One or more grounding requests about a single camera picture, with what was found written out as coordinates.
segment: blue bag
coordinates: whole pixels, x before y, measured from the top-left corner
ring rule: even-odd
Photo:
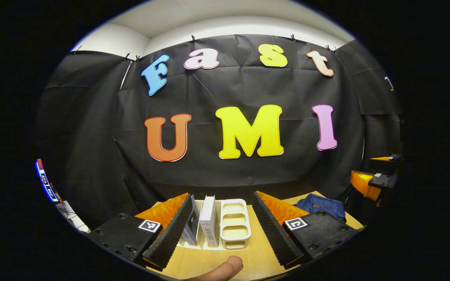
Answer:
[[[298,203],[296,203],[296,207],[309,213],[323,210],[333,217],[346,222],[345,207],[343,206],[343,202],[337,200],[327,199],[315,194],[309,194],[304,199],[298,201]]]

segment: letter f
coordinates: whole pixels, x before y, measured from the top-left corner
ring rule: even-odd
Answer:
[[[153,62],[141,73],[141,75],[145,76],[145,79],[147,80],[149,96],[155,94],[164,86],[164,84],[166,84],[166,78],[161,79],[159,77],[159,74],[166,75],[166,73],[168,73],[168,68],[165,64],[163,64],[163,62],[167,61],[168,59],[170,59],[168,55],[160,56],[159,59],[156,59],[155,62]]]

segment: pink letter i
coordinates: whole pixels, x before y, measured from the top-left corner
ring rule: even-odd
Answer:
[[[334,132],[332,129],[332,107],[330,105],[315,105],[312,107],[312,111],[317,114],[319,122],[320,140],[317,144],[317,149],[324,151],[335,148],[338,145],[338,142],[334,139]]]

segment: screw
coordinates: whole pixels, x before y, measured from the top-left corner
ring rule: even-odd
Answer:
[[[135,248],[133,248],[133,247],[126,247],[126,249],[128,250],[128,251],[130,251],[131,253],[133,253],[133,254],[136,254],[138,251],[135,249]]]

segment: letter m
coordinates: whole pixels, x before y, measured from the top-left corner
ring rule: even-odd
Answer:
[[[258,110],[255,122],[251,126],[237,107],[223,107],[216,111],[223,126],[223,150],[218,156],[222,159],[235,159],[241,156],[236,149],[236,138],[244,152],[250,157],[261,137],[261,146],[257,153],[261,157],[284,153],[280,146],[279,115],[282,108],[278,105],[264,105]]]

